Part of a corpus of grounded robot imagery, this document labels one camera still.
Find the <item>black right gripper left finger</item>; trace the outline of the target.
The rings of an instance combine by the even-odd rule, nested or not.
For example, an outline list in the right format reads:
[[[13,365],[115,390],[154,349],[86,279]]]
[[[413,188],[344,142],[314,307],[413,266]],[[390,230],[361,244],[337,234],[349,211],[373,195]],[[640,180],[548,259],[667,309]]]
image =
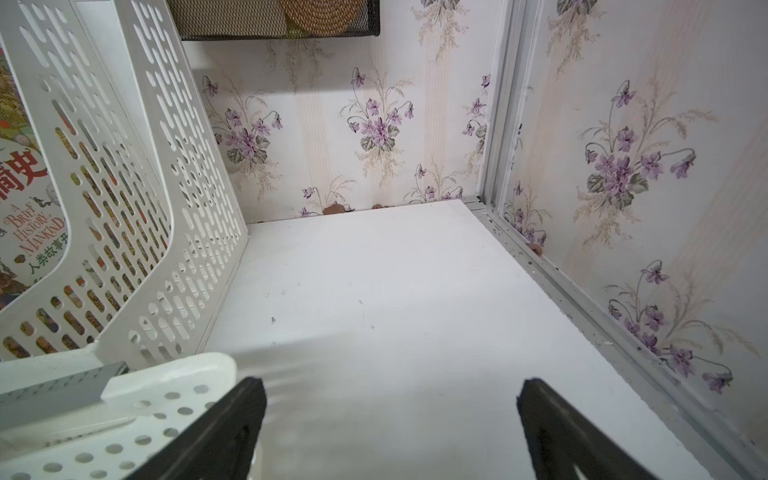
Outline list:
[[[129,477],[246,480],[266,409],[263,381],[247,377]]]

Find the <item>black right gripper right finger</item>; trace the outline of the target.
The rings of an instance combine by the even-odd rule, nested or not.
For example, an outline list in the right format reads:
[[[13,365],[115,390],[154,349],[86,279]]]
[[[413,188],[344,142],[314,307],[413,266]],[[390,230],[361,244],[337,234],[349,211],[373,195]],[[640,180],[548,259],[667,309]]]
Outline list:
[[[655,476],[540,378],[517,397],[538,479],[653,479]]]

